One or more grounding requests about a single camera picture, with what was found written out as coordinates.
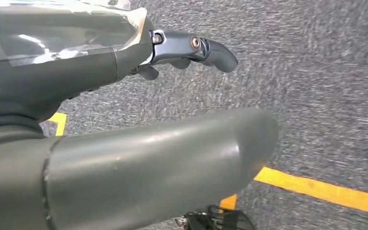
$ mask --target bolt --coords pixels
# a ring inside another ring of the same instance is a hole
[[[201,42],[199,41],[199,38],[196,36],[191,37],[191,48],[195,51],[198,51],[201,46]]]
[[[153,44],[159,44],[159,43],[162,43],[163,41],[163,38],[161,37],[160,34],[155,34],[151,37],[151,42]]]

